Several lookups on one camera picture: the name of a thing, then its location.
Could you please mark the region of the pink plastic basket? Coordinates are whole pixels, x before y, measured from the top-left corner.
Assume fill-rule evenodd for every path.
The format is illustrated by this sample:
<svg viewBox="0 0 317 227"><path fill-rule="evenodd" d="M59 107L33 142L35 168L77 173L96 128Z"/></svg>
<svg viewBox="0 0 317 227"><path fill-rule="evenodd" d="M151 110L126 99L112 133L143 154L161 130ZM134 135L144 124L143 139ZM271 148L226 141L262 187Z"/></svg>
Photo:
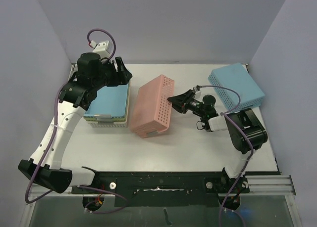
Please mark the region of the pink plastic basket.
<svg viewBox="0 0 317 227"><path fill-rule="evenodd" d="M130 131L141 138L168 130L172 105L167 100L174 94L175 81L159 75L138 90L130 120Z"/></svg>

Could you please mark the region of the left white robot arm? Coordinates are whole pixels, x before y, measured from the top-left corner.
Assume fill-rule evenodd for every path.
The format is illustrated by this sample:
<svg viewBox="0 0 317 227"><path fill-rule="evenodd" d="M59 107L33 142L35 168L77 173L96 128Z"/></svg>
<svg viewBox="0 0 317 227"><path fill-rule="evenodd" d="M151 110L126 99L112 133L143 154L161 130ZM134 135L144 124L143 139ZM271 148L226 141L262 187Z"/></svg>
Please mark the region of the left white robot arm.
<svg viewBox="0 0 317 227"><path fill-rule="evenodd" d="M70 138L97 92L104 87L124 86L132 78L122 58L104 60L94 52L82 54L77 70L59 89L54 102L53 119L35 152L22 159L19 171L29 180L50 192L63 193L70 186L83 185L90 193L97 192L101 180L91 171L62 168L62 158Z"/></svg>

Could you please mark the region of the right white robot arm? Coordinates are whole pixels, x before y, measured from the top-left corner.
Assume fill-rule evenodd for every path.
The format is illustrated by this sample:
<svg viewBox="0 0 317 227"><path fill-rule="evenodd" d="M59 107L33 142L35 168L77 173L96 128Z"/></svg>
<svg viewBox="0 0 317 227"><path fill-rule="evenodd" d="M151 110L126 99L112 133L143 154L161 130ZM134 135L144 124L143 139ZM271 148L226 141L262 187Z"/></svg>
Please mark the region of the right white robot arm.
<svg viewBox="0 0 317 227"><path fill-rule="evenodd" d="M202 101L195 99L199 87L186 91L183 94L169 97L167 100L178 113L185 114L191 111L200 120L196 125L198 130L206 132L228 131L235 151L226 155L224 170L226 176L221 178L220 185L227 192L233 191L238 186L237 178L245 173L245 165L248 164L253 154L268 140L268 135L251 108L218 114L215 109L216 98L210 94L204 95Z"/></svg>

